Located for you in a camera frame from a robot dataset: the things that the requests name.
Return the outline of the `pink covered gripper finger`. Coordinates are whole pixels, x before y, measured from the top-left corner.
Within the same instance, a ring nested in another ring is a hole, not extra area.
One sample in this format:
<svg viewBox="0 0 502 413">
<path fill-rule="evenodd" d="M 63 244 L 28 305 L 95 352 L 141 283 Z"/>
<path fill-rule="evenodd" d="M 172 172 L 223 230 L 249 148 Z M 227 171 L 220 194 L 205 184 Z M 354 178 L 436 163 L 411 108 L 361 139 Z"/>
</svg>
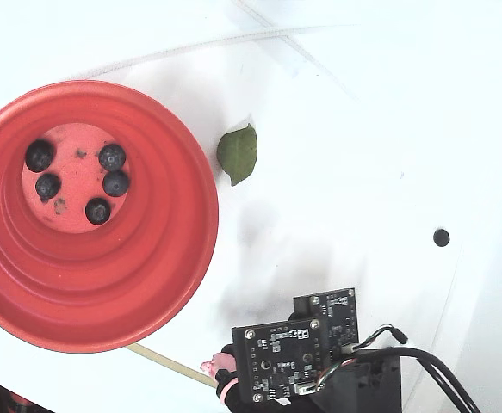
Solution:
<svg viewBox="0 0 502 413">
<path fill-rule="evenodd" d="M 201 364 L 201 370 L 216 384 L 216 396 L 233 413 L 251 412 L 239 391 L 239 378 L 235 358 L 228 353 L 217 353 Z"/>
</svg>

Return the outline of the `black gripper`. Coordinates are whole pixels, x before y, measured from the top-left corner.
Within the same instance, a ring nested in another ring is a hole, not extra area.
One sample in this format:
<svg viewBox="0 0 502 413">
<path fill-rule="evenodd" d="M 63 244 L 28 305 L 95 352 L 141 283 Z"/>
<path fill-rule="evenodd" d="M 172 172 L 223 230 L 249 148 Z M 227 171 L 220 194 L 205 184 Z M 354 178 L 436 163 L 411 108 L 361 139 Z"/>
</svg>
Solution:
<svg viewBox="0 0 502 413">
<path fill-rule="evenodd" d="M 401 412 L 400 357 L 393 350 L 323 356 L 325 365 L 308 396 L 310 412 Z"/>
</svg>

